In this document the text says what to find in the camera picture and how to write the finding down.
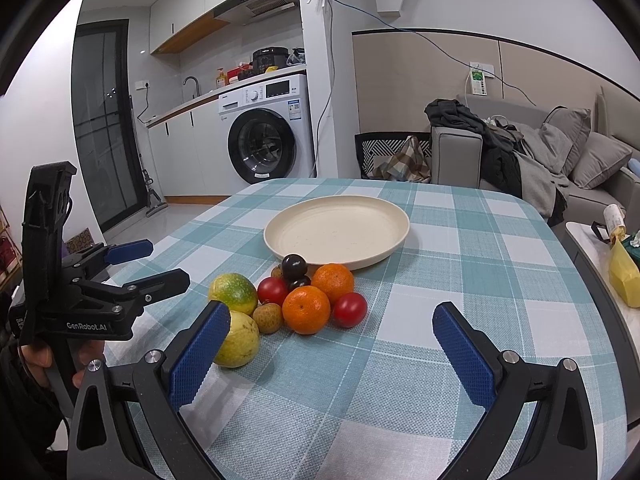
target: soap bottle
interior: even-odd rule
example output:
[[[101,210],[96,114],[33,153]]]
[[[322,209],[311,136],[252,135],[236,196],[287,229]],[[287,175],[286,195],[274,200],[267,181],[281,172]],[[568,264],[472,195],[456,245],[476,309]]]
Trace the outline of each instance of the soap bottle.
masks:
[[[222,88],[223,86],[226,86],[229,84],[229,81],[226,79],[226,74],[225,74],[225,69],[224,68],[219,68],[218,72],[220,72],[218,74],[218,77],[216,78],[216,88]]]

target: checkered tablecloth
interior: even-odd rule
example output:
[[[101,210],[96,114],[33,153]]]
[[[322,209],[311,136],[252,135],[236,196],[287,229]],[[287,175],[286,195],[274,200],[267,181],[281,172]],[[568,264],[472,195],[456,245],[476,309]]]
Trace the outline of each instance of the checkered tablecloth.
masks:
[[[359,270],[356,290],[366,320],[315,336],[289,330],[261,337],[260,351],[234,371],[212,366],[193,404],[181,413],[229,479],[435,479],[478,423],[434,338],[431,316],[452,301],[499,349],[528,362],[579,365],[595,424],[600,477],[626,457],[626,415],[616,361],[578,272],[538,213],[517,198],[476,189],[363,180],[273,180],[249,187],[156,244],[119,285],[180,267],[186,294],[155,304],[136,321],[134,338],[109,343],[108,364],[164,349],[207,303],[223,272],[254,283],[276,259],[262,230],[273,216],[319,196],[376,196],[411,219],[404,246]],[[508,471],[533,405],[492,475]],[[156,471],[171,478],[141,413],[136,425]]]

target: washing machine door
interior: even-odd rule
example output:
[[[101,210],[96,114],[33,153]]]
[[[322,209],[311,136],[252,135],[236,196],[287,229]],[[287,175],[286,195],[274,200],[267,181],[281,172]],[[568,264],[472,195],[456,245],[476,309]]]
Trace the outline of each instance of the washing machine door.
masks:
[[[296,159],[296,139],[289,123],[276,112],[254,108],[231,125],[229,157],[249,184],[283,178]]]

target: laundry basket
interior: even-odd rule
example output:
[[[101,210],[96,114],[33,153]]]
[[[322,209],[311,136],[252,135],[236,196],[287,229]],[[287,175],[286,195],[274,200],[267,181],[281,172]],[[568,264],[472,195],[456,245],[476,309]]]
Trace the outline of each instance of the laundry basket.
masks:
[[[356,139],[356,157],[362,178],[373,171],[373,157],[392,156],[400,151],[407,137],[415,136],[428,162],[431,163],[431,134],[424,132],[370,132],[358,134]]]

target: side table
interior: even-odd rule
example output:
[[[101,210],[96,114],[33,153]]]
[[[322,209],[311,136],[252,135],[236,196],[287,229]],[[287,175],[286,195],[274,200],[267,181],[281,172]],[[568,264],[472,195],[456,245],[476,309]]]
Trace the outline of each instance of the side table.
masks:
[[[640,308],[630,308],[609,283],[609,251],[591,227],[567,222],[562,246],[596,304],[618,362],[628,424],[640,419]]]

